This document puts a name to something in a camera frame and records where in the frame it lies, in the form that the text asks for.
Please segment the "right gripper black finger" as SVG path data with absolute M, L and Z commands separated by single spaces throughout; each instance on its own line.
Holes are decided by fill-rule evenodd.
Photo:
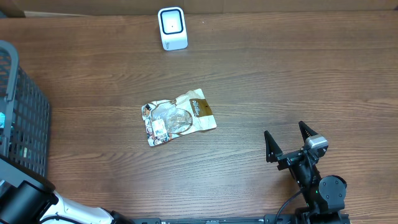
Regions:
M 307 126 L 303 121 L 300 121 L 298 123 L 300 132 L 303 138 L 303 141 L 306 142 L 308 138 L 312 136 L 316 136 L 318 133 L 315 132 L 313 129 L 311 129 L 309 126 Z
M 266 142 L 266 161 L 277 162 L 278 157 L 283 155 L 279 145 L 275 142 L 269 131 L 264 132 L 264 138 Z

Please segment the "beige brown snack pouch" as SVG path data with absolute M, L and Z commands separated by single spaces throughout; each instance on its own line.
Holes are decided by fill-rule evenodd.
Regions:
M 202 89 L 190 90 L 172 100 L 152 101 L 141 108 L 149 146 L 217 127 Z

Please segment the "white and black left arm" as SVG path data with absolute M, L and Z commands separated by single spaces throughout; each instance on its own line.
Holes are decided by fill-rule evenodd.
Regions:
M 1 156 L 1 223 L 130 223 L 118 212 L 87 207 L 62 197 L 40 174 Z

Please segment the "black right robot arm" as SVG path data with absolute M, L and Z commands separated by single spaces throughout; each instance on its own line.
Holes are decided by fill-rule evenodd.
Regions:
M 346 181 L 338 175 L 322 177 L 316 167 L 327 152 L 328 140 L 303 121 L 298 125 L 303 146 L 287 154 L 282 152 L 270 132 L 264 132 L 266 161 L 276 162 L 279 170 L 288 169 L 299 187 L 275 215 L 264 215 L 264 223 L 349 223 L 349 216 L 341 214 L 345 208 Z M 286 206 L 299 195 L 303 196 L 306 206 L 284 215 Z

